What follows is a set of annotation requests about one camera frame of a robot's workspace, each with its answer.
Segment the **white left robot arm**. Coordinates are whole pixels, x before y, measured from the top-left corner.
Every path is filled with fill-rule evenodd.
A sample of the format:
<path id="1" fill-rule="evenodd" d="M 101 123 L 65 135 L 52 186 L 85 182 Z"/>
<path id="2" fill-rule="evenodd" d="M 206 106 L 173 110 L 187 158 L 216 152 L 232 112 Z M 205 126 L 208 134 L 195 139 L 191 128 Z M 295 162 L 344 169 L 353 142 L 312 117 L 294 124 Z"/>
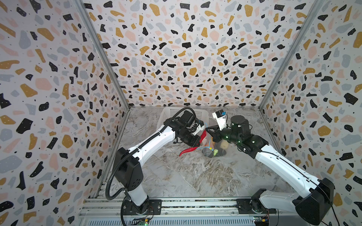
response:
<path id="1" fill-rule="evenodd" d="M 159 149 L 170 142 L 181 143 L 189 148 L 182 153 L 196 150 L 206 137 L 205 123 L 190 107 L 178 110 L 166 119 L 159 129 L 141 143 L 117 150 L 114 165 L 105 188 L 107 200 L 114 200 L 122 192 L 137 207 L 149 199 L 142 182 L 142 167 Z"/>

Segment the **red toy chili pepper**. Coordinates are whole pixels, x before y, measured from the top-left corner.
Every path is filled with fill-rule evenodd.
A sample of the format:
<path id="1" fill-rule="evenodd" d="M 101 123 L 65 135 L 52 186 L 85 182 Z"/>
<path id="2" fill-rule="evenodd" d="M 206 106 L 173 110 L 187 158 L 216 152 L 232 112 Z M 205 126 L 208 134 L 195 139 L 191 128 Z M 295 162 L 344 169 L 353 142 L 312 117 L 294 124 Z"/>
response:
<path id="1" fill-rule="evenodd" d="M 206 130 L 203 131 L 203 133 L 200 137 L 197 136 L 196 142 L 190 148 L 181 151 L 179 156 L 181 157 L 183 154 L 195 151 L 203 143 L 203 140 L 205 139 L 205 137 L 206 137 Z"/>

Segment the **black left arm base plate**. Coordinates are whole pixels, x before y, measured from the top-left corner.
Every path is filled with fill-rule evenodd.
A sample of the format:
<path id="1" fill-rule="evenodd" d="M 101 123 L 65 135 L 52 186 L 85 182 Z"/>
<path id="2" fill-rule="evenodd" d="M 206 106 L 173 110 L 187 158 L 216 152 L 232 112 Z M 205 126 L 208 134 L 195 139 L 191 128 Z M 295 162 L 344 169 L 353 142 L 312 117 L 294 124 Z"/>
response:
<path id="1" fill-rule="evenodd" d="M 137 206 L 132 201 L 125 200 L 122 204 L 123 215 L 160 215 L 162 207 L 161 199 L 147 199 L 143 204 Z"/>

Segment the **clear zip top bag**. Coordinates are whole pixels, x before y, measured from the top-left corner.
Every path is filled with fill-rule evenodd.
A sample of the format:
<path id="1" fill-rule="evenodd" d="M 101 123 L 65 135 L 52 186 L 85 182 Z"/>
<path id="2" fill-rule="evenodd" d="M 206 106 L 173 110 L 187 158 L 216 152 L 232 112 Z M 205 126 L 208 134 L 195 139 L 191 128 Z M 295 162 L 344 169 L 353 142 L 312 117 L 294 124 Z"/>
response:
<path id="1" fill-rule="evenodd" d="M 202 151 L 202 149 L 203 148 L 210 148 L 210 149 L 221 149 L 220 148 L 220 143 L 223 141 L 223 139 L 222 140 L 220 140 L 219 142 L 214 142 L 213 141 L 213 137 L 207 132 L 206 133 L 206 137 L 205 137 L 205 139 L 203 140 L 203 143 L 200 145 L 200 147 L 199 148 L 197 148 L 197 150 L 200 150 L 200 151 Z"/>

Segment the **white plastic basket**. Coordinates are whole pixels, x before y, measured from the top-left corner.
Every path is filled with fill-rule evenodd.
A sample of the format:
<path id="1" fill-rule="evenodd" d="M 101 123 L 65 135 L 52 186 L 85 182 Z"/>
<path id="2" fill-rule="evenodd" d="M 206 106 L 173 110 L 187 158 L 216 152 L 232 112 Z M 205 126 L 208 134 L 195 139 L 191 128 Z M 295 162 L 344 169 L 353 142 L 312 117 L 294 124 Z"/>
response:
<path id="1" fill-rule="evenodd" d="M 160 118 L 158 120 L 157 129 L 160 129 L 164 125 L 164 122 L 167 119 L 173 117 L 181 109 L 182 107 L 174 107 L 174 106 L 165 107 L 161 112 Z M 194 111 L 196 113 L 196 117 L 199 120 L 203 121 L 206 124 L 209 124 L 209 113 L 206 110 L 194 109 Z"/>

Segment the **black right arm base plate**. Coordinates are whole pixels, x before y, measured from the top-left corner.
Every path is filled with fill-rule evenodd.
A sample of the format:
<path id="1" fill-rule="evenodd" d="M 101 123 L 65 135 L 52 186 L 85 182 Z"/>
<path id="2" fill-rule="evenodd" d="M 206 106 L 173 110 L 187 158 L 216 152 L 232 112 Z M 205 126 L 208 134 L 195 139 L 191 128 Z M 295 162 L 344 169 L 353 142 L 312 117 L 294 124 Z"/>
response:
<path id="1" fill-rule="evenodd" d="M 259 201 L 251 198 L 236 199 L 239 214 L 277 214 L 276 209 L 266 209 Z"/>

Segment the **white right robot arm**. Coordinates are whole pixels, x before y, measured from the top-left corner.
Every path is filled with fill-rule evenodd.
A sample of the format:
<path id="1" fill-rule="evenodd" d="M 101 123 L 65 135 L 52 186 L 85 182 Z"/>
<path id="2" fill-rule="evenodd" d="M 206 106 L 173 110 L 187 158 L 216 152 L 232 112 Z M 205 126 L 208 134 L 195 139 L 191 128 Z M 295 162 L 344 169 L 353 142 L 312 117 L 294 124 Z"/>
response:
<path id="1" fill-rule="evenodd" d="M 300 169 L 280 154 L 267 140 L 251 133 L 248 120 L 242 115 L 231 117 L 227 124 L 226 112 L 213 113 L 216 126 L 206 131 L 213 141 L 226 141 L 235 144 L 237 149 L 252 159 L 263 163 L 295 190 L 294 193 L 279 193 L 259 189 L 251 197 L 250 208 L 256 213 L 268 209 L 297 213 L 307 223 L 317 226 L 329 210 L 333 209 L 334 184 L 327 178 L 319 179 Z"/>

